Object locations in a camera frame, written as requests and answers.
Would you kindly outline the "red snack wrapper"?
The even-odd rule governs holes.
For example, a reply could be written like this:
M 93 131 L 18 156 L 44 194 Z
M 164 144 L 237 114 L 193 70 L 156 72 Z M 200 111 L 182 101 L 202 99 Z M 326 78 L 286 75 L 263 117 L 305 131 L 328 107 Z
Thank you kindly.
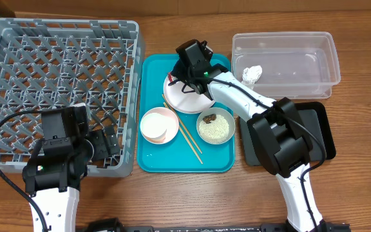
M 173 82 L 173 76 L 171 75 L 171 73 L 168 73 L 168 79 L 169 79 L 169 82 Z

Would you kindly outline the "grey-green bowl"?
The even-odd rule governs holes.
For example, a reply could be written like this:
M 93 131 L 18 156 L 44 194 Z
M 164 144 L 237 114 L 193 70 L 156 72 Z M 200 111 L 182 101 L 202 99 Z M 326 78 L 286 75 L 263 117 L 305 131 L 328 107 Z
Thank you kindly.
M 198 135 L 209 144 L 224 144 L 235 133 L 234 117 L 223 108 L 209 108 L 199 114 L 196 122 Z

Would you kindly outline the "white paper cup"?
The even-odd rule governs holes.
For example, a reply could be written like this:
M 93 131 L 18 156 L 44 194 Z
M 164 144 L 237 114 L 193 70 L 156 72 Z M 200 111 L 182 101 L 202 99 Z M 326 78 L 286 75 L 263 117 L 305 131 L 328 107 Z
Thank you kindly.
M 143 116 L 140 123 L 140 131 L 142 135 L 153 142 L 160 142 L 165 139 L 167 126 L 166 118 L 159 113 L 149 113 Z

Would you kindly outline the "brown food chunk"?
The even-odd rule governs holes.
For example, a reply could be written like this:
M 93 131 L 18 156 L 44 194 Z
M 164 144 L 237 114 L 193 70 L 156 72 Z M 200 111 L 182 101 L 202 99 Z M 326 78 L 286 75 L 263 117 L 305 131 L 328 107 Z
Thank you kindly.
M 215 121 L 216 120 L 216 114 L 210 114 L 210 115 L 206 115 L 205 117 L 203 117 L 203 121 L 206 123 L 206 124 L 210 124 L 212 121 Z

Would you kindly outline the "white tissue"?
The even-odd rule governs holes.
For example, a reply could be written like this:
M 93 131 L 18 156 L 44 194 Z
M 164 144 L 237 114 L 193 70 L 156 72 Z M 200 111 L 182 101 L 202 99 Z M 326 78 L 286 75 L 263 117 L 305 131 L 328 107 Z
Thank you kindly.
M 242 73 L 243 84 L 255 84 L 261 77 L 263 69 L 260 65 L 245 68 Z

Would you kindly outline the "pink bowl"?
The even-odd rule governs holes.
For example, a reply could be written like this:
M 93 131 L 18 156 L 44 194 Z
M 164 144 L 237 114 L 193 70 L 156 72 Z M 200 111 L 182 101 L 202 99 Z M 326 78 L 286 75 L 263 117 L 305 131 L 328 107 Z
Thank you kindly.
M 173 140 L 175 138 L 175 136 L 177 135 L 178 133 L 178 130 L 179 130 L 179 121 L 178 121 L 178 118 L 177 116 L 170 110 L 170 109 L 167 109 L 165 107 L 156 107 L 156 108 L 152 108 L 150 109 L 149 111 L 147 111 L 143 116 L 149 114 L 149 113 L 159 113 L 161 115 L 163 115 L 166 120 L 165 120 L 165 124 L 167 126 L 167 133 L 166 133 L 166 137 L 164 140 L 160 141 L 160 142 L 153 142 L 151 140 L 147 140 L 141 133 L 141 135 L 150 143 L 152 144 L 165 144 L 165 143 L 168 143 L 170 142 L 171 140 Z

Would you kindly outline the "pile of white rice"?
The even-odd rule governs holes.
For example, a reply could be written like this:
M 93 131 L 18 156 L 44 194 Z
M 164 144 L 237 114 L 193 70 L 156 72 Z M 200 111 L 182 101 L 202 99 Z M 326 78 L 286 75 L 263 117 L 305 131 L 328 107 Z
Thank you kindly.
M 216 120 L 206 124 L 203 119 L 199 122 L 198 132 L 206 142 L 221 144 L 229 135 L 229 123 L 222 115 L 216 114 Z

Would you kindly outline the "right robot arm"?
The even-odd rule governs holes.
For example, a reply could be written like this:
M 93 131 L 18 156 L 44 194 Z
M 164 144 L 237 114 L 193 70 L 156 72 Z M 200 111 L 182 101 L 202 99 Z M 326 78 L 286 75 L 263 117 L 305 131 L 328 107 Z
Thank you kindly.
M 310 184 L 310 154 L 332 159 L 336 149 L 325 107 L 264 97 L 238 81 L 221 64 L 177 61 L 171 75 L 197 94 L 219 102 L 247 123 L 254 153 L 280 184 L 287 205 L 288 231 L 330 231 L 318 211 Z

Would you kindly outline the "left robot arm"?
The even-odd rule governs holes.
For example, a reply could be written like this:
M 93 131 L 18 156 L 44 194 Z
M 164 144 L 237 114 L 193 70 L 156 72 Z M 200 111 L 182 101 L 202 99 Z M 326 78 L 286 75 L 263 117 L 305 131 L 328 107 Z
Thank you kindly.
M 87 136 L 43 138 L 23 168 L 25 191 L 34 231 L 75 231 L 81 180 L 88 164 L 120 151 L 113 126 L 90 131 Z

